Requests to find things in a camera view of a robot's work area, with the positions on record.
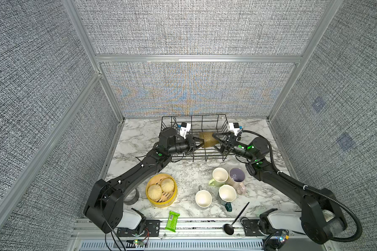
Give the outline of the black wire dish rack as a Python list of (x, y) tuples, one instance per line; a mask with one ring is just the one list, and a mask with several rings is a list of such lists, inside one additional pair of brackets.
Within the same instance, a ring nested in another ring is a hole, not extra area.
[(187, 137), (199, 137), (200, 132), (224, 133), (228, 130), (228, 119), (225, 114), (213, 115), (187, 115), (187, 116), (163, 116), (159, 142), (156, 149), (161, 153), (171, 156), (172, 162), (181, 160), (225, 160), (227, 155), (219, 154), (214, 147), (204, 148), (204, 155), (185, 155), (185, 139), (179, 134), (179, 125), (182, 122), (190, 123), (191, 129)]

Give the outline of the light green mug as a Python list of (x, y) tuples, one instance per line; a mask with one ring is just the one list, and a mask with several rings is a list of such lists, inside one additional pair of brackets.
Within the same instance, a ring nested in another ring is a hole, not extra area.
[(218, 167), (212, 172), (212, 179), (208, 182), (211, 187), (221, 187), (228, 180), (229, 174), (226, 169)]

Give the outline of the grey mug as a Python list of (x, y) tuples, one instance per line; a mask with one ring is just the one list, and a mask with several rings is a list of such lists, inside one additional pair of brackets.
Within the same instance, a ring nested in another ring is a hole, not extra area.
[(195, 195), (195, 203), (202, 210), (207, 209), (212, 204), (212, 195), (202, 186), (198, 187), (198, 192)]

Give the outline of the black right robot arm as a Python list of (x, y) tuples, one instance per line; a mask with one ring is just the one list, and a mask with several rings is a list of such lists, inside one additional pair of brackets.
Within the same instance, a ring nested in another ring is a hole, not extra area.
[(222, 154), (233, 153), (247, 159), (246, 169), (250, 176), (271, 185), (300, 208), (300, 222), (304, 233), (315, 243), (336, 241), (337, 235), (347, 228), (342, 206), (329, 189), (308, 186), (279, 170), (274, 163), (271, 143), (256, 135), (250, 144), (238, 141), (234, 133), (213, 133)]

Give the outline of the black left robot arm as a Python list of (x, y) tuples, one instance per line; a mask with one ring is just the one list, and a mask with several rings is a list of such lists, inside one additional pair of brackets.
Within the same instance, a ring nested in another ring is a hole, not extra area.
[(183, 137), (174, 128), (167, 127), (137, 165), (116, 178), (109, 181), (101, 179), (94, 184), (84, 215), (105, 234), (112, 232), (122, 219), (125, 197), (133, 189), (164, 169), (174, 154), (189, 155), (203, 145), (203, 139), (191, 134)]

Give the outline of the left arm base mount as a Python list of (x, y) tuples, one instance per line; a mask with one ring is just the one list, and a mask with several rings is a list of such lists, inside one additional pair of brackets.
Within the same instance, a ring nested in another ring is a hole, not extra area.
[(116, 227), (118, 237), (158, 237), (160, 220), (148, 220), (136, 209), (125, 209)]

